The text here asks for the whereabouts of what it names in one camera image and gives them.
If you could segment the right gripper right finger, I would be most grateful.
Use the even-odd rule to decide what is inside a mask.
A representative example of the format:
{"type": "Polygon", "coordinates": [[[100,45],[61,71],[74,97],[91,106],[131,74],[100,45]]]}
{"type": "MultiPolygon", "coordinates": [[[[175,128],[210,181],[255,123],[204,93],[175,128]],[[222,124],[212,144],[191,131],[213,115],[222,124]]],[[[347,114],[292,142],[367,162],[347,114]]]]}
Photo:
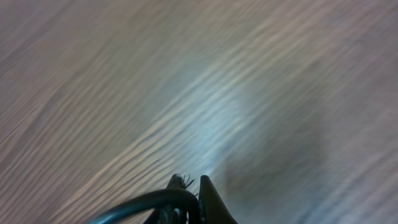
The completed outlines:
{"type": "Polygon", "coordinates": [[[238,224],[207,175],[200,177],[199,203],[207,224],[238,224]]]}

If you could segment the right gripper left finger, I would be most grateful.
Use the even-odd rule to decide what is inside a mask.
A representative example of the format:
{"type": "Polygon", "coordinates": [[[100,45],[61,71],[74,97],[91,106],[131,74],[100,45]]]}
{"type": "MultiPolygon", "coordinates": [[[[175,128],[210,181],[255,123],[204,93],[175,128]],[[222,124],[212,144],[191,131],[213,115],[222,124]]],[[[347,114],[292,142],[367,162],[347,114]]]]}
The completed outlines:
{"type": "MultiPolygon", "coordinates": [[[[170,178],[166,189],[185,190],[187,186],[188,183],[185,181],[185,176],[174,174],[170,178]]],[[[186,224],[187,221],[187,211],[181,208],[181,204],[174,197],[170,204],[155,208],[144,221],[144,224],[186,224]]]]}

